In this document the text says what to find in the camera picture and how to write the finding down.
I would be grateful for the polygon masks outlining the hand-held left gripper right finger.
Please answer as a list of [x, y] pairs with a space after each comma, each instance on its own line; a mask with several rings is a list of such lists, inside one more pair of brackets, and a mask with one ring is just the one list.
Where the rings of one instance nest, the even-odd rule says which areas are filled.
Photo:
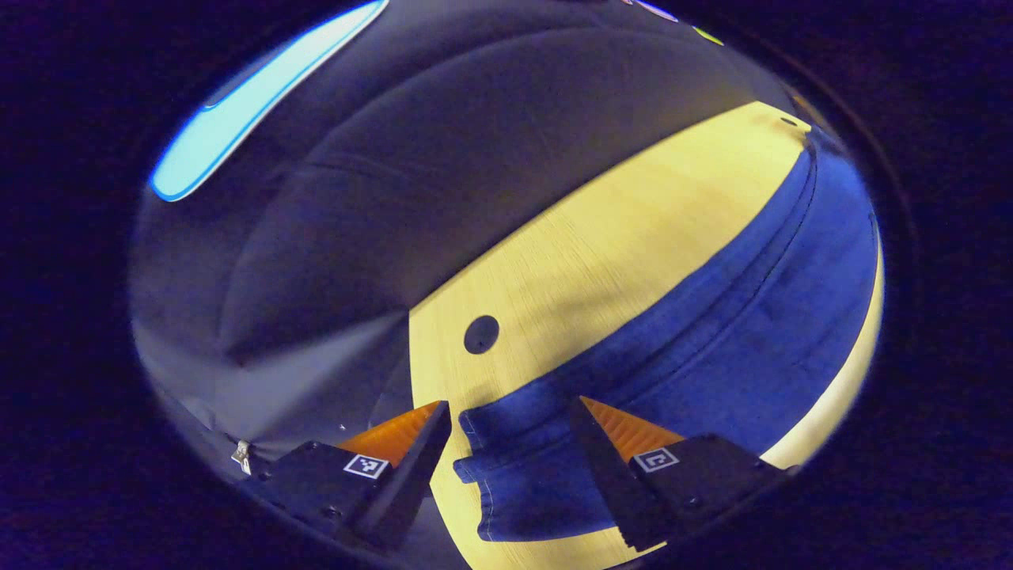
[[572, 401], [569, 425], [615, 526], [638, 552], [717, 528], [792, 477], [716, 433], [686, 438], [585, 396]]

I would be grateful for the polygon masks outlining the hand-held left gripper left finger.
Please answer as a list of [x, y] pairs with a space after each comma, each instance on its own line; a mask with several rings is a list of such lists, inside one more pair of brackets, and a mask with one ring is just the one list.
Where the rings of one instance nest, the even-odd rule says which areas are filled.
[[294, 447], [251, 477], [251, 495], [325, 540], [395, 549], [419, 513], [450, 434], [448, 401], [432, 401], [341, 444]]

